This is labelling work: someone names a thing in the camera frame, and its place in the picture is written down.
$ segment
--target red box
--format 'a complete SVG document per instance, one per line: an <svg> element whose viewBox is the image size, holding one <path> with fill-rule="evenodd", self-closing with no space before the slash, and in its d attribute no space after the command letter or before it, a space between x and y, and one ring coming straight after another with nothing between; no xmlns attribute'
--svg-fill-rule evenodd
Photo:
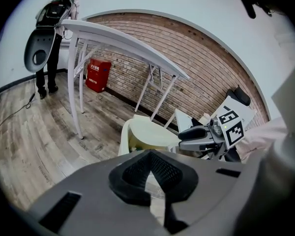
<svg viewBox="0 0 295 236"><path fill-rule="evenodd" d="M95 92L102 92L108 81L109 70L111 67L110 62L90 59L88 64L86 85L88 88Z"/></svg>

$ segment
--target power cord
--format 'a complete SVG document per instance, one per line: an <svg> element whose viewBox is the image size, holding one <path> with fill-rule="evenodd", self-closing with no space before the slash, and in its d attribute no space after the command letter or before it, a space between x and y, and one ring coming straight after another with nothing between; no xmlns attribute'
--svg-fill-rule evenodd
<svg viewBox="0 0 295 236"><path fill-rule="evenodd" d="M0 126L6 121L8 120L10 117L12 117L13 115L15 115L17 112L21 111L23 108L29 109L30 108L30 103L33 100L35 94L36 94L36 88L35 88L35 77L34 77L34 73L33 73L33 84L34 84L34 93L31 95L31 97L29 98L29 102L27 104L25 104L23 107L21 107L18 111L15 111L14 113L10 114L7 118L5 118L1 123Z"/></svg>

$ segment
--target black shoe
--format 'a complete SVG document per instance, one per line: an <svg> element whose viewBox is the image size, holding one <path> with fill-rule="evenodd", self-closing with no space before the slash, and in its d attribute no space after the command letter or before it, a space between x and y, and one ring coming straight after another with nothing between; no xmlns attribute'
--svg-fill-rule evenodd
<svg viewBox="0 0 295 236"><path fill-rule="evenodd" d="M57 91L58 91L58 87L55 86L53 89L49 89L49 94L54 94Z"/></svg>
<svg viewBox="0 0 295 236"><path fill-rule="evenodd" d="M42 93L39 93L39 98L42 100L46 97L46 95L47 95L47 91L44 90Z"/></svg>

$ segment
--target wooden floor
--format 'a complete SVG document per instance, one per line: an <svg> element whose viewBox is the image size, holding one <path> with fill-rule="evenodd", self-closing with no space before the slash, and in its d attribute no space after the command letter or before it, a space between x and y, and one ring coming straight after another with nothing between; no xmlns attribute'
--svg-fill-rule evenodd
<svg viewBox="0 0 295 236"><path fill-rule="evenodd" d="M122 126L134 115L133 107L87 87L85 113L81 114L76 83L77 111L85 136L80 140L71 117L67 74L58 74L56 83L55 95L40 100L36 93L29 109L22 109L0 127L0 183L9 200L22 209L77 169L116 157ZM25 105L32 93L32 81L2 93L0 122ZM159 198L155 202L162 202L159 186L153 180L147 186Z"/></svg>

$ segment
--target white wall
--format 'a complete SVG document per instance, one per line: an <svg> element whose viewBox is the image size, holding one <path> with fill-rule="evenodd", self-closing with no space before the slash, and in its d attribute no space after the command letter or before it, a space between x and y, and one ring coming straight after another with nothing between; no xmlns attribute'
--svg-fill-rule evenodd
<svg viewBox="0 0 295 236"><path fill-rule="evenodd" d="M31 75L25 69L24 49L35 29L35 15L47 1L22 0L7 20L0 42L0 87ZM58 68L66 68L65 55L65 51L60 51Z"/></svg>
<svg viewBox="0 0 295 236"><path fill-rule="evenodd" d="M23 63L24 48L35 28L35 14L46 1L23 0L8 20L0 44L0 87L30 75ZM201 30L226 48L246 69L270 117L280 115L271 96L295 64L295 41L293 51L290 51L290 41L279 44L282 36L294 34L284 17L270 18L255 7L257 18L250 19L240 0L79 1L79 18L112 11L138 11L167 16ZM67 51L61 51L59 66L65 66L66 59Z"/></svg>

